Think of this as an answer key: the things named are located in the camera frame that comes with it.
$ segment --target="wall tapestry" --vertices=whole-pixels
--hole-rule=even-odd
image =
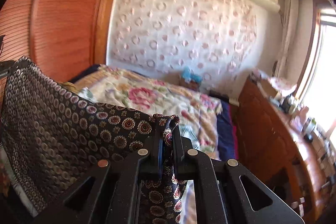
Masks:
[[[112,26],[112,58],[159,73],[188,66],[227,94],[256,41],[246,0],[117,0]]]

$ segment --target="floral bedspread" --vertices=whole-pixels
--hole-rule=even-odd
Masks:
[[[194,131],[200,150],[213,159],[218,158],[216,115],[222,110],[220,100],[107,66],[84,77],[76,86],[88,87],[97,102],[135,108],[149,115],[179,115],[180,125],[188,125]]]

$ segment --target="wooden wardrobe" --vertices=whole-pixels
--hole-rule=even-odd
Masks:
[[[105,63],[112,2],[7,0],[0,11],[0,35],[6,35],[0,61],[28,55],[56,81]]]

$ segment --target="wooden furniture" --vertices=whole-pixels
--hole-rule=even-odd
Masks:
[[[29,56],[29,26],[32,0],[7,0],[0,11],[0,35],[5,34],[0,61]],[[0,101],[6,78],[0,80]]]
[[[56,81],[105,63],[112,2],[7,0],[0,11],[0,34],[6,35],[0,60],[30,56]]]
[[[94,62],[106,63],[106,48],[113,0],[100,0],[94,44]]]
[[[326,182],[317,154],[290,117],[270,104],[260,85],[247,79],[234,117],[240,162],[270,189],[286,191],[285,202],[298,205],[297,213],[314,223],[328,203],[320,191]]]
[[[31,57],[56,81],[67,81],[94,63],[100,0],[33,0]]]

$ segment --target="wooden dresser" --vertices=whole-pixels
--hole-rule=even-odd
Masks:
[[[259,85],[247,79],[234,117],[239,160],[270,189],[285,192],[286,203],[302,204],[297,212],[314,223],[329,195],[320,191],[326,182],[310,143],[289,127],[290,117],[270,104]]]

